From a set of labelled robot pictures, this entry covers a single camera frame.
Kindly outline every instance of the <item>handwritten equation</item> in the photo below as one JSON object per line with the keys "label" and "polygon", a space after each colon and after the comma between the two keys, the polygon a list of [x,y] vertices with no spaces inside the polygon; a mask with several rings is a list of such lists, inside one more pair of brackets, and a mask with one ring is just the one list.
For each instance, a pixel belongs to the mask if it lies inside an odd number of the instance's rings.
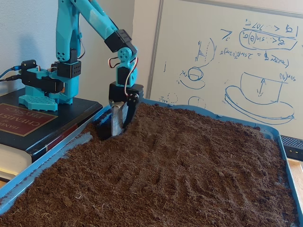
{"label": "handwritten equation", "polygon": [[293,37],[275,35],[258,30],[243,30],[240,33],[241,46],[249,50],[292,50],[298,43]]}

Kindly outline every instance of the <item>plastic tray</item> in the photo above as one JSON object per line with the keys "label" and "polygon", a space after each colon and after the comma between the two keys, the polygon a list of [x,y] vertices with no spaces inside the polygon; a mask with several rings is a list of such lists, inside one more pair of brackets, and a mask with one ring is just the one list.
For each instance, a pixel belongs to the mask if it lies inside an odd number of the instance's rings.
{"label": "plastic tray", "polygon": [[[163,107],[169,107],[171,109],[188,109],[195,111],[198,114],[209,116],[213,119],[217,119],[224,122],[237,122],[241,123],[243,125],[251,126],[251,127],[259,127],[260,131],[263,133],[263,135],[268,139],[273,139],[277,141],[277,143],[280,146],[282,157],[284,160],[286,160],[286,154],[285,150],[282,144],[281,136],[279,134],[279,131],[263,124],[253,123],[253,122],[247,122],[242,121],[235,118],[225,117],[222,115],[214,114],[208,110],[196,107],[196,106],[189,106],[189,105],[167,105],[165,103],[160,103],[148,99],[143,100],[144,103],[149,105],[158,104]],[[90,119],[88,122],[96,120],[101,115],[103,115],[107,110],[109,110],[109,106],[98,112],[92,119]],[[102,122],[105,122],[110,118],[110,115],[106,116]],[[79,130],[83,130],[86,124],[82,126],[82,128],[79,128]],[[79,131],[74,132],[71,134],[71,136],[75,137],[79,134]],[[10,209],[10,207],[14,204],[14,201],[16,198],[22,194],[27,187],[29,187],[34,179],[38,177],[43,170],[49,168],[52,164],[54,164],[58,159],[64,156],[66,151],[69,149],[77,146],[78,144],[85,143],[89,141],[90,135],[84,135],[81,138],[77,140],[73,140],[73,142],[69,143],[67,146],[60,146],[60,144],[50,150],[48,153],[46,153],[44,156],[42,156],[39,160],[34,162],[31,166],[29,166],[27,169],[25,169],[22,173],[20,173],[18,176],[16,176],[14,179],[12,179],[10,182],[8,182],[3,188],[0,189],[0,215],[5,213],[7,210]],[[297,211],[299,215],[299,222],[300,226],[303,227],[303,212],[301,209],[300,201],[298,198],[297,190],[294,184],[294,179],[292,176],[292,173],[290,171],[290,167],[288,162],[286,162],[286,172],[289,180],[289,186],[292,190],[293,197],[295,199],[296,205],[297,205]]]}

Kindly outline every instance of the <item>book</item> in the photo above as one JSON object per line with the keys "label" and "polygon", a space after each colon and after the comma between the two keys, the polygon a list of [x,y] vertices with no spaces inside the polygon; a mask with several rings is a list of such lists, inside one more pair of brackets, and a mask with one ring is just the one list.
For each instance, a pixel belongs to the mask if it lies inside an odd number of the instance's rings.
{"label": "book", "polygon": [[18,104],[25,89],[0,96],[0,179],[11,180],[103,107],[74,98],[58,111],[32,111]]}

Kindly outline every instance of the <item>teal robotic arm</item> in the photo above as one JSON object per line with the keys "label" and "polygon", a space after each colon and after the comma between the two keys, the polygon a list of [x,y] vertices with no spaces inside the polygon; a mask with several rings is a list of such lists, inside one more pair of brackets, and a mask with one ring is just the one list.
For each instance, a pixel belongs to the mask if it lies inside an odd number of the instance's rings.
{"label": "teal robotic arm", "polygon": [[109,101],[119,112],[127,104],[127,116],[123,128],[131,121],[139,99],[143,96],[143,86],[135,84],[138,63],[137,49],[125,30],[118,29],[96,0],[59,0],[56,28],[56,58],[48,70],[37,68],[35,60],[24,61],[21,65],[22,82],[26,94],[19,97],[19,103],[28,109],[56,111],[58,104],[72,104],[79,91],[81,74],[80,14],[104,39],[112,52],[117,53],[120,62],[116,68],[116,81],[109,86]]}

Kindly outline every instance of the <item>brown soil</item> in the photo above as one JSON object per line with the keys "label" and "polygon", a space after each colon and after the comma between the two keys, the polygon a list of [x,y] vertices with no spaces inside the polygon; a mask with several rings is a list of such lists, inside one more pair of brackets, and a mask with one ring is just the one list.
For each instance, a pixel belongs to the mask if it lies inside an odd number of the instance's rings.
{"label": "brown soil", "polygon": [[297,223],[285,162],[253,128],[141,105],[122,136],[45,170],[2,227],[283,227]]}

